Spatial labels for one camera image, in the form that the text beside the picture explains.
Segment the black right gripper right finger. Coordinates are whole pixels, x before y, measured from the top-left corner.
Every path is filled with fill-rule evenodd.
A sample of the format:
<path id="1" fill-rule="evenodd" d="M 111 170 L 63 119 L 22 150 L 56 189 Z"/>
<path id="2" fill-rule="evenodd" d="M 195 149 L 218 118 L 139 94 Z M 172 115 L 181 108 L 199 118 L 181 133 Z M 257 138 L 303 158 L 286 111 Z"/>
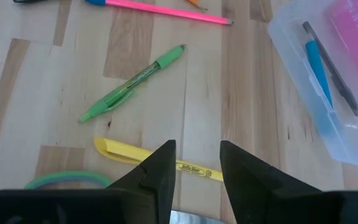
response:
<path id="1" fill-rule="evenodd" d="M 285 203 L 321 193 L 227 140 L 220 143 L 220 161 L 237 224 L 299 224 L 306 207 Z"/>

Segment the blue pen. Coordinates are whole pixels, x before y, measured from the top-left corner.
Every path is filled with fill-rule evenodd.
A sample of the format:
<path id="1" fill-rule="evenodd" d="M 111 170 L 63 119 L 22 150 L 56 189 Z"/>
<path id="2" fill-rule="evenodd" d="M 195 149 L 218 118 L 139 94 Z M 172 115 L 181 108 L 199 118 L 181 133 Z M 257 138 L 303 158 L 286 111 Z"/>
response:
<path id="1" fill-rule="evenodd" d="M 318 42 L 314 37 L 312 37 L 311 34 L 308 34 L 307 36 L 308 36 L 308 41 L 305 44 L 305 47 L 306 47 L 306 53 L 308 56 L 309 64 L 329 103 L 330 109 L 333 110 L 333 101 L 331 98 L 331 92 L 329 90 L 329 85 L 328 85 L 326 72 L 324 69 L 324 65 L 321 57 L 321 51 L 319 49 Z"/>

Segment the pink pencil blue eraser cap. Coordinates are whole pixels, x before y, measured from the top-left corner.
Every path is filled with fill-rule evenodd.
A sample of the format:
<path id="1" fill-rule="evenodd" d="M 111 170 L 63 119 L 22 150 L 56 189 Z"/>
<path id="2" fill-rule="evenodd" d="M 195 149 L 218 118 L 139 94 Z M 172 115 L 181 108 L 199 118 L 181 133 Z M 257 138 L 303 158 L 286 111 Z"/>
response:
<path id="1" fill-rule="evenodd" d="M 152 12 L 168 16 L 182 17 L 186 19 L 193 19 L 197 21 L 210 22 L 214 24 L 233 25 L 233 21 L 219 16 L 209 14 L 202 14 L 199 12 L 186 11 L 182 9 L 174 9 L 171 7 L 158 6 L 153 4 L 146 4 L 142 2 L 128 1 L 128 0 L 85 0 L 87 3 L 96 6 L 117 6 L 128 9 L 136 9 L 140 11 Z"/>

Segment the grey pencil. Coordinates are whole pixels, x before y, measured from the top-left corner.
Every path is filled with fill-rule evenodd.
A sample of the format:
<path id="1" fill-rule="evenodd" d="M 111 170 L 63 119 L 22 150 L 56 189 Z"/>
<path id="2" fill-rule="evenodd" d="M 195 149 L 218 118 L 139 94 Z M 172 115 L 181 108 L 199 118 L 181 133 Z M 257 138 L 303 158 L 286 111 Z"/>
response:
<path id="1" fill-rule="evenodd" d="M 305 31 L 314 38 L 314 40 L 317 42 L 319 52 L 321 53 L 321 57 L 324 60 L 328 70 L 331 73 L 331 79 L 336 86 L 338 92 L 340 95 L 347 101 L 347 104 L 349 105 L 350 109 L 352 110 L 353 114 L 355 116 L 358 116 L 358 103 L 352 94 L 351 89 L 345 84 L 344 80 L 340 76 L 340 73 L 336 66 L 334 65 L 333 61 L 329 57 L 326 49 L 324 48 L 323 44 L 319 40 L 318 36 L 316 35 L 316 32 L 313 30 L 312 26 L 308 21 L 304 22 L 302 24 Z"/>

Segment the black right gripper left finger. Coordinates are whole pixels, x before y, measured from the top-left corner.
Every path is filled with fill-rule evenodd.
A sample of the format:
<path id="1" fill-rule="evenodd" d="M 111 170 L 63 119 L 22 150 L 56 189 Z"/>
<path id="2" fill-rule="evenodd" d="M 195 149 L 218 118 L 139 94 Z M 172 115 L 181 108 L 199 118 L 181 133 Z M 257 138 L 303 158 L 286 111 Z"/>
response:
<path id="1" fill-rule="evenodd" d="M 168 140 L 109 186 L 114 224 L 169 224 L 176 181 L 176 141 Z"/>

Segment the green handled scissors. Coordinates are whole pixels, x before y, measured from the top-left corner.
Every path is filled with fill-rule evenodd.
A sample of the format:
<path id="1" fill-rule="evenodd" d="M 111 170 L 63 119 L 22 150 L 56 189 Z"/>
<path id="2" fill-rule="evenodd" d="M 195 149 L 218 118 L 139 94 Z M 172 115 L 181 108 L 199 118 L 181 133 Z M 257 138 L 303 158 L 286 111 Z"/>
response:
<path id="1" fill-rule="evenodd" d="M 60 182 L 91 182 L 100 185 L 104 188 L 110 186 L 112 181 L 106 175 L 83 171 L 83 170 L 68 170 L 54 172 L 31 180 L 25 185 L 25 189 L 38 189 L 50 184 L 57 184 Z M 224 222 L 192 213 L 172 210 L 170 214 L 170 224 L 225 224 Z"/>

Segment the clear pencil box pink lid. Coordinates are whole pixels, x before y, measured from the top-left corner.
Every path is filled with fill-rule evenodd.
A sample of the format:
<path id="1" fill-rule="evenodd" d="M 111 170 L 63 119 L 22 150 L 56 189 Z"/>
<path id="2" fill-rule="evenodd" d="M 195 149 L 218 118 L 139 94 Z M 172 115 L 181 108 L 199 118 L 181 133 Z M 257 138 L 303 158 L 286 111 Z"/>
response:
<path id="1" fill-rule="evenodd" d="M 358 103 L 358 0 L 293 0 L 282 6 L 268 32 L 331 157 L 358 165 L 358 116 L 323 65 L 333 110 L 312 71 L 305 44 L 308 21 Z"/>

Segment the green pen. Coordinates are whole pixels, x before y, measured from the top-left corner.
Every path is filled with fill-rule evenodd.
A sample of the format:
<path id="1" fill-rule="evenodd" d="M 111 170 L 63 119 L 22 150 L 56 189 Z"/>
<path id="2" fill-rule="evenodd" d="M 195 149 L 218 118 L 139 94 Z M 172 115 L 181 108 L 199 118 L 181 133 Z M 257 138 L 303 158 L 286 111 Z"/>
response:
<path id="1" fill-rule="evenodd" d="M 80 122 L 84 123 L 91 118 L 115 110 L 131 96 L 135 87 L 137 87 L 144 80 L 148 79 L 151 75 L 173 63 L 184 53 L 185 49 L 186 45 L 181 44 L 161 55 L 154 63 L 150 64 L 130 80 L 118 86 L 113 91 L 109 92 L 107 95 L 95 102 L 80 118 Z"/>

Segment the orange pencil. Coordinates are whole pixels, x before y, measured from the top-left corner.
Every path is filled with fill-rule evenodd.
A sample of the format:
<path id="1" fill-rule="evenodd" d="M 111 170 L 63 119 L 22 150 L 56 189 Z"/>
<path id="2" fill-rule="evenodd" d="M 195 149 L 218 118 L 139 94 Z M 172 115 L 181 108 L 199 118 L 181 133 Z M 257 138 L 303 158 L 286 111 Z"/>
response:
<path id="1" fill-rule="evenodd" d="M 190 4 L 194 5 L 194 7 L 197 7 L 198 9 L 207 11 L 208 8 L 208 3 L 207 0 L 186 0 L 187 2 L 189 2 Z"/>

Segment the yellow highlighter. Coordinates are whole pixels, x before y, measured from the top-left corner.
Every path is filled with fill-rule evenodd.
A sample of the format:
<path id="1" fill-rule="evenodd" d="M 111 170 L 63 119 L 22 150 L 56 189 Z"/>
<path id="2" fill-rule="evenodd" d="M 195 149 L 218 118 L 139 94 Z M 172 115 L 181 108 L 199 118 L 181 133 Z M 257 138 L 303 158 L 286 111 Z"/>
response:
<path id="1" fill-rule="evenodd" d="M 100 154 L 108 159 L 127 164 L 140 164 L 152 154 L 151 151 L 146 149 L 106 138 L 94 138 L 94 146 Z M 223 174 L 221 171 L 192 164 L 187 161 L 177 159 L 176 170 L 223 182 Z"/>

